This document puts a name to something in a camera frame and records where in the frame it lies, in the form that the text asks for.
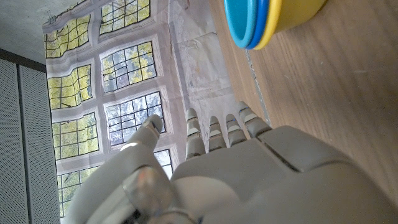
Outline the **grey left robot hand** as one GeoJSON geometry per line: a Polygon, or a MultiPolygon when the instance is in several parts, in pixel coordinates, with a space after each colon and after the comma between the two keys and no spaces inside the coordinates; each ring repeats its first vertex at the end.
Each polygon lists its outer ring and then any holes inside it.
{"type": "Polygon", "coordinates": [[[334,147],[291,126],[271,128],[244,102],[201,138],[189,109],[186,159],[168,176],[149,116],[76,192],[66,223],[396,223],[397,206],[334,147]]]}

